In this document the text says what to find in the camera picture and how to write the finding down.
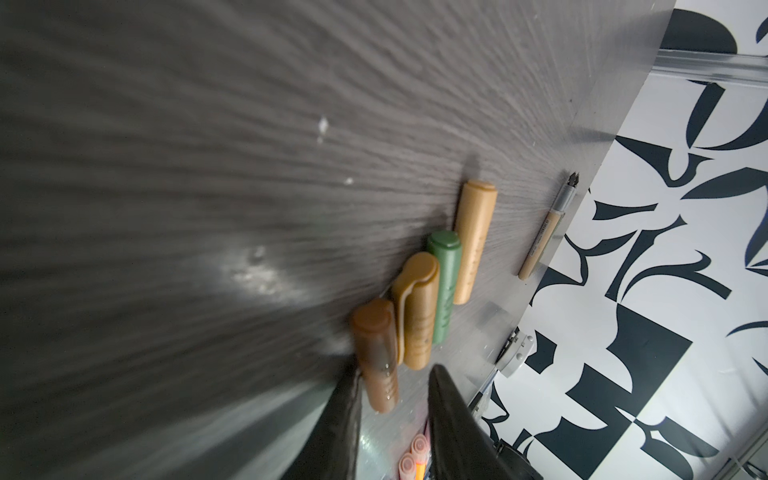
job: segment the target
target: black and white mural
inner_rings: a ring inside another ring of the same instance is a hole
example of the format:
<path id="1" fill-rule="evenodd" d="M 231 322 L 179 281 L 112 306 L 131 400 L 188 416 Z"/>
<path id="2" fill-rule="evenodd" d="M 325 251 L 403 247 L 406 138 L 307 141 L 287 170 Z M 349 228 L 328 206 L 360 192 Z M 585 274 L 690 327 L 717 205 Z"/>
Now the black and white mural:
<path id="1" fill-rule="evenodd" d="M 768 2 L 677 0 L 662 48 L 768 55 Z"/>
<path id="2" fill-rule="evenodd" d="M 550 480 L 709 478 L 768 407 L 768 89 L 650 75 L 481 427 Z"/>

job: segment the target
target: orange marker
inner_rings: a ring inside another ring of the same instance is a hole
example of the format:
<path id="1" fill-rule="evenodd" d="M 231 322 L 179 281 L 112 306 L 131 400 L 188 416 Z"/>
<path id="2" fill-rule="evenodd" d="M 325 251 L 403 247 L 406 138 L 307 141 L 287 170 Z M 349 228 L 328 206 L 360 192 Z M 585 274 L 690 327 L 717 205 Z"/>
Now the orange marker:
<path id="1" fill-rule="evenodd" d="M 427 468 L 427 457 L 429 456 L 429 442 L 421 433 L 413 437 L 411 453 L 416 459 L 416 480 L 424 480 L 424 471 Z"/>

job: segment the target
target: metal strip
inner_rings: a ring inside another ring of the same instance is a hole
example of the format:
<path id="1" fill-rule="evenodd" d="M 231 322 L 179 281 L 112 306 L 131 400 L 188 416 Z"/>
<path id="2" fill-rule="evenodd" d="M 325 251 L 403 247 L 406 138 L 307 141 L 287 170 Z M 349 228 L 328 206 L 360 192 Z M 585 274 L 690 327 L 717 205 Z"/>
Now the metal strip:
<path id="1" fill-rule="evenodd" d="M 653 74 L 768 87 L 768 58 L 705 51 L 659 50 Z"/>

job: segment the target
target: abstract black graphic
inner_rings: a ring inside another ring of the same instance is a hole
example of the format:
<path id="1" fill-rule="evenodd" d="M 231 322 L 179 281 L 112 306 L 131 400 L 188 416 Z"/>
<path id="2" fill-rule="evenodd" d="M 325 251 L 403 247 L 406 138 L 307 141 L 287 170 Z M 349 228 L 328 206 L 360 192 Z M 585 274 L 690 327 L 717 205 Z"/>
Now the abstract black graphic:
<path id="1" fill-rule="evenodd" d="M 657 425 L 646 425 L 637 419 L 634 420 L 634 424 L 645 433 L 645 443 L 641 450 L 683 480 L 694 480 L 694 471 L 680 452 L 700 458 L 714 457 L 720 453 L 712 445 L 667 417 Z M 654 439 L 650 435 L 651 432 L 659 432 L 668 443 Z"/>
<path id="2" fill-rule="evenodd" d="M 624 291 L 624 295 L 622 295 L 621 298 L 623 299 L 627 295 L 627 292 L 629 292 L 630 288 L 632 288 L 635 283 L 639 282 L 643 278 L 653 275 L 669 275 L 677 276 L 684 278 L 685 280 L 698 283 L 704 288 L 715 292 L 720 296 L 720 298 L 725 300 L 730 295 L 730 288 L 726 287 L 720 282 L 717 282 L 716 280 L 709 278 L 706 275 L 699 273 L 701 270 L 707 268 L 710 263 L 712 263 L 712 260 L 707 255 L 704 255 L 701 252 L 699 252 L 699 254 L 701 255 L 701 260 L 698 262 L 684 263 L 682 265 L 660 265 L 643 270 L 642 272 L 635 275 L 632 281 L 629 282 L 629 285 L 627 285 L 627 289 Z"/>
<path id="3" fill-rule="evenodd" d="M 735 329 L 731 330 L 731 331 L 728 333 L 728 335 L 726 335 L 726 336 L 731 336 L 731 335 L 733 335 L 734 333 L 743 332 L 744 330 L 752 330 L 752 329 L 765 329 L 765 328 L 768 328 L 768 322 L 765 322 L 765 321 L 763 321 L 763 322 L 751 322 L 751 323 L 745 323 L 745 324 L 743 324 L 743 325 L 741 325 L 741 326 L 738 326 L 738 327 L 736 327 Z M 754 358 L 753 358 L 752 360 L 754 360 L 754 361 L 755 361 L 755 363 L 757 364 L 757 366 L 759 366 L 759 367 L 760 367 L 760 369 L 761 369 L 761 370 L 763 370 L 763 373 L 765 373 L 766 375 L 768 375 L 768 368 L 766 368 L 766 367 L 765 367 L 765 366 L 764 366 L 762 363 L 758 362 L 758 361 L 757 361 L 757 359 L 754 359 Z"/>
<path id="4" fill-rule="evenodd" d="M 747 270 L 749 270 L 750 272 L 759 273 L 760 275 L 763 275 L 763 276 L 768 276 L 768 270 L 763 270 L 760 268 L 748 268 Z"/>
<path id="5" fill-rule="evenodd" d="M 672 11 L 661 47 L 671 50 L 737 53 L 736 39 L 725 25 L 706 15 L 679 8 Z"/>
<path id="6" fill-rule="evenodd" d="M 523 429 L 523 431 L 520 432 L 520 435 L 518 435 L 517 439 L 515 440 L 515 443 L 512 444 L 512 448 L 517 450 L 520 447 L 520 445 L 522 445 L 522 443 L 528 440 L 529 438 L 531 438 L 531 433 L 528 430 Z"/>
<path id="7" fill-rule="evenodd" d="M 742 168 L 732 171 L 695 187 L 693 190 L 683 195 L 686 199 L 701 198 L 728 198 L 738 197 L 748 194 L 758 188 L 768 188 L 768 172 L 757 170 L 755 168 Z M 750 242 L 746 245 L 744 252 L 744 266 L 749 266 L 757 252 L 768 242 L 768 208 L 763 216 L 763 221 L 757 226 L 755 233 L 752 234 Z"/>
<path id="8" fill-rule="evenodd" d="M 656 210 L 659 204 L 643 205 L 642 207 L 619 207 L 618 205 L 604 204 L 603 202 L 594 202 L 595 210 L 592 220 L 613 220 L 624 215 L 637 214 L 640 212 L 652 212 Z"/>
<path id="9" fill-rule="evenodd" d="M 704 150 L 738 150 L 740 148 L 752 147 L 765 140 L 768 140 L 768 101 L 766 101 L 763 110 L 757 115 L 755 121 L 736 140 L 716 147 L 702 148 Z"/>
<path id="10" fill-rule="evenodd" d="M 717 106 L 720 97 L 723 96 L 725 89 L 716 83 L 705 84 L 706 87 L 701 92 L 699 100 L 696 102 L 693 111 L 688 118 L 688 126 L 685 129 L 685 141 L 688 147 L 693 147 L 694 141 L 701 133 L 707 120 L 709 120 L 712 110 Z"/>
<path id="11" fill-rule="evenodd" d="M 533 299 L 536 298 L 536 293 L 538 293 L 539 290 L 541 290 L 542 288 L 545 288 L 546 286 L 550 286 L 550 285 L 584 286 L 586 285 L 587 279 L 589 278 L 589 266 L 587 264 L 587 257 L 599 257 L 600 255 L 605 255 L 607 253 L 614 252 L 615 250 L 622 248 L 622 246 L 626 242 L 628 242 L 634 234 L 635 232 L 632 232 L 632 233 L 627 233 L 626 235 L 623 235 L 621 237 L 600 240 L 600 243 L 598 243 L 596 246 L 590 249 L 583 249 L 579 247 L 578 245 L 573 243 L 570 238 L 568 238 L 568 235 L 566 235 L 565 241 L 567 241 L 571 245 L 571 247 L 573 247 L 574 250 L 576 250 L 576 253 L 578 253 L 578 256 L 579 256 L 579 260 L 581 261 L 581 280 L 574 280 L 569 276 L 558 272 L 555 269 L 547 268 L 547 271 L 544 273 L 544 276 L 541 278 L 541 282 L 538 284 L 538 287 L 536 287 L 536 291 L 534 292 L 529 305 L 533 305 Z"/>
<path id="12" fill-rule="evenodd" d="M 766 33 L 768 33 L 768 18 L 763 20 L 763 23 L 761 23 L 760 26 L 757 27 L 757 33 L 755 34 L 755 43 L 760 43 L 760 40 L 763 40 L 763 37 L 766 36 Z"/>
<path id="13" fill-rule="evenodd" d="M 526 460 L 528 459 L 528 449 L 529 449 L 529 448 L 531 448 L 531 445 L 533 445 L 533 442 L 535 442 L 535 441 L 536 441 L 536 437 L 534 437 L 534 438 L 533 438 L 533 440 L 531 440 L 531 442 L 530 442 L 530 443 L 528 443 L 528 446 L 527 446 L 527 447 L 525 447 L 525 450 L 523 450 L 523 457 L 524 457 Z"/>
<path id="14" fill-rule="evenodd" d="M 554 351 L 558 344 L 536 331 L 536 353 L 525 360 L 525 365 L 531 367 L 536 373 L 544 370 L 554 363 Z"/>
<path id="15" fill-rule="evenodd" d="M 544 447 L 584 479 L 592 475 L 631 425 L 617 408 L 639 415 L 690 346 L 690 340 L 619 304 L 616 320 L 616 338 L 607 350 L 627 367 L 632 392 L 584 365 L 581 378 L 567 395 L 606 426 L 583 429 L 561 418 L 554 430 L 536 435 Z"/>
<path id="16" fill-rule="evenodd" d="M 488 429 L 490 430 L 490 436 L 491 440 L 493 440 L 494 443 L 498 442 L 498 432 L 496 432 L 496 427 L 493 426 L 495 423 L 501 423 L 504 422 L 506 419 L 509 418 L 509 412 L 507 411 L 507 408 L 504 407 L 504 403 L 502 402 L 502 399 L 498 397 L 498 393 L 496 392 L 496 385 L 491 385 L 491 401 L 498 405 L 498 407 L 502 410 L 504 410 L 504 415 L 499 415 L 498 417 L 495 417 L 493 419 L 487 419 L 485 417 L 482 417 L 482 419 L 485 421 L 485 424 L 488 425 Z"/>
<path id="17" fill-rule="evenodd" d="M 685 171 L 680 178 L 672 180 L 669 169 L 670 155 L 672 154 L 671 148 L 660 147 L 659 145 L 626 137 L 616 136 L 616 141 L 652 166 L 668 187 L 682 187 L 689 184 L 696 176 L 696 169 L 699 167 L 699 164 L 703 161 L 712 160 L 700 155 L 688 154 L 688 166 Z"/>
<path id="18" fill-rule="evenodd" d="M 624 262 L 621 264 L 621 268 L 619 268 L 619 271 L 616 273 L 614 281 L 611 283 L 611 286 L 608 287 L 608 291 L 605 293 L 605 296 L 616 302 L 618 300 L 619 286 L 621 286 L 621 281 L 624 279 L 624 275 L 627 274 L 629 267 L 632 266 L 632 263 L 635 263 L 635 261 L 640 258 L 640 255 L 645 253 L 645 250 L 648 250 L 654 245 L 656 237 L 664 232 L 668 232 L 673 228 L 678 228 L 685 224 L 686 223 L 683 221 L 682 217 L 677 217 L 677 220 L 675 220 L 669 227 L 661 228 L 659 230 L 641 231 L 640 235 L 637 236 L 637 240 L 634 241 L 634 245 L 629 251 L 627 258 L 624 259 Z"/>

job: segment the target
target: tan marker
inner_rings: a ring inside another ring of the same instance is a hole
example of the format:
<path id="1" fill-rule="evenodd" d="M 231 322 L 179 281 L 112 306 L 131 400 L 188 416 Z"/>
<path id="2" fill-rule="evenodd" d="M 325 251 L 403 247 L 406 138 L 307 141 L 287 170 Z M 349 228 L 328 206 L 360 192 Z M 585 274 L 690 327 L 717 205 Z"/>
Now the tan marker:
<path id="1" fill-rule="evenodd" d="M 419 252 L 406 261 L 392 283 L 397 305 L 397 363 L 413 370 L 429 363 L 440 283 L 440 263 L 434 255 Z"/>
<path id="2" fill-rule="evenodd" d="M 462 188 L 462 199 L 458 202 L 456 225 L 453 229 L 462 241 L 462 262 L 458 268 L 454 305 L 469 301 L 475 277 L 480 265 L 480 256 L 491 226 L 493 207 L 496 206 L 496 187 L 488 182 L 470 180 Z"/>
<path id="3" fill-rule="evenodd" d="M 352 312 L 355 354 L 374 410 L 387 413 L 397 405 L 395 306 L 375 298 Z"/>
<path id="4" fill-rule="evenodd" d="M 568 205 L 571 204 L 571 200 L 576 193 L 576 186 L 578 185 L 578 174 L 571 174 L 568 181 L 560 189 L 558 197 L 554 200 L 552 208 L 549 209 L 547 218 L 544 219 L 544 223 L 541 225 L 541 229 L 536 235 L 536 240 L 533 241 L 531 249 L 528 251 L 528 255 L 523 262 L 523 266 L 520 267 L 518 272 L 518 278 L 520 280 L 527 280 L 531 276 L 533 269 L 538 263 L 538 259 L 541 258 L 541 254 L 544 252 L 544 248 L 549 243 L 549 239 L 554 233 L 554 229 L 557 228 L 560 220 L 563 219 L 565 211 L 568 209 Z"/>

